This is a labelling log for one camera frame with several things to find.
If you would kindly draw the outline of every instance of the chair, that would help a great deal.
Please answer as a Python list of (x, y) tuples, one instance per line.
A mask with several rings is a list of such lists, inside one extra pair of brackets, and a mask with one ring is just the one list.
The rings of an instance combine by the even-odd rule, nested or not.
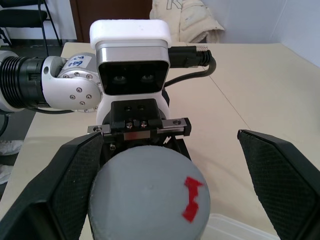
[[(46, 11), (41, 10), (41, 5), (44, 4)], [(46, 0), (0, 0), (0, 6), (3, 8), (21, 7), (38, 5), (38, 10), (23, 10), (23, 9), (4, 9), (0, 10), (0, 34), (3, 35), (6, 43), (11, 47), (11, 43), (6, 37), (4, 31), (1, 28), (42, 28), (42, 35), (45, 45), (47, 56), (48, 44), (45, 34), (44, 21), (51, 21), (56, 39), (59, 46), (62, 45), (62, 41), (59, 39), (54, 22)]]

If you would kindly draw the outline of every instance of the white wall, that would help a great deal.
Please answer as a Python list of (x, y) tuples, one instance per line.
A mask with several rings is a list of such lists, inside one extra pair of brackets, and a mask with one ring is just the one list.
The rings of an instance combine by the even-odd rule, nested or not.
[[(74, 19), (69, 0), (46, 0), (56, 31), (60, 39), (77, 39)], [(38, 6), (13, 7), (13, 9), (37, 10)], [(55, 39), (56, 35), (50, 21), (44, 22), (45, 36)], [(41, 28), (6, 28), (11, 39), (43, 39)]]
[(320, 67), (320, 1), (288, 0), (270, 41)]
[(287, 0), (202, 0), (225, 28), (221, 43), (265, 44)]
[(202, 0), (225, 28), (221, 43), (283, 43), (320, 67), (320, 0)]

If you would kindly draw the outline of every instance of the label sticker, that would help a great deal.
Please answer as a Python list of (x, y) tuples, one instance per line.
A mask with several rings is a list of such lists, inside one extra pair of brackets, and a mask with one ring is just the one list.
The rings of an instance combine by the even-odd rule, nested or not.
[(86, 68), (91, 60), (91, 56), (78, 55), (70, 58), (62, 69), (69, 69), (72, 67)]

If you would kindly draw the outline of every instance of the plastic container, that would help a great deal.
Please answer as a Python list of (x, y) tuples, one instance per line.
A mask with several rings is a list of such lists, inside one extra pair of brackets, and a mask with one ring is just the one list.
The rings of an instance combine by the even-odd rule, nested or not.
[(280, 240), (232, 218), (212, 213), (201, 240)]

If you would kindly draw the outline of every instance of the white jacket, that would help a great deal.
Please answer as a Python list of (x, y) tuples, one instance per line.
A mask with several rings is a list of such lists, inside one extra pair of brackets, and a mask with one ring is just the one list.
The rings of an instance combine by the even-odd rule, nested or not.
[(218, 43), (224, 30), (200, 0), (153, 0), (150, 19), (167, 22), (174, 42)]

